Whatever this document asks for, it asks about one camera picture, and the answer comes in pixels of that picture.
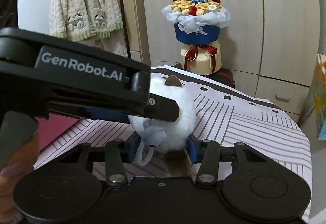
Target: pink folder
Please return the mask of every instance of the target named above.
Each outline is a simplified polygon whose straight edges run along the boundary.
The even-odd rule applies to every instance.
[[[39,149],[41,151],[79,119],[50,114],[48,120],[44,118],[36,118],[36,120],[39,122]]]

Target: red ribbon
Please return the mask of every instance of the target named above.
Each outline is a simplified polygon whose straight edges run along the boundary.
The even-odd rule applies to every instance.
[[[187,70],[187,63],[189,61],[195,61],[198,55],[198,49],[203,48],[207,53],[210,54],[211,56],[211,65],[213,67],[211,74],[214,73],[215,67],[216,67],[216,59],[215,55],[217,53],[217,48],[211,45],[199,45],[199,46],[193,46],[191,47],[188,52],[185,55],[185,65],[184,65],[184,70]]]

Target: white plush toy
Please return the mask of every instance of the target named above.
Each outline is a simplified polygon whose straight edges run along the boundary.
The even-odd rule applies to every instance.
[[[196,120],[194,99],[175,75],[168,78],[152,77],[149,91],[175,100],[180,108],[180,115],[175,122],[128,116],[131,126],[142,138],[136,160],[143,166],[151,160],[154,149],[162,153],[185,149],[187,138],[193,133]],[[145,145],[149,146],[149,152],[142,160]]]

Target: cabinet handle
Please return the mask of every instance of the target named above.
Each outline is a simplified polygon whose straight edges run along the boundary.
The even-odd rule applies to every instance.
[[[279,97],[277,95],[275,95],[275,99],[277,101],[282,101],[282,102],[285,102],[285,103],[288,103],[290,101],[290,98],[283,98],[283,97]]]

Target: white fluffy cardigan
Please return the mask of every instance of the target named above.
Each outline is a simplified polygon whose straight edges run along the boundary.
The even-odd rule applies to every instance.
[[[71,41],[103,39],[122,28],[118,0],[51,0],[50,35]]]

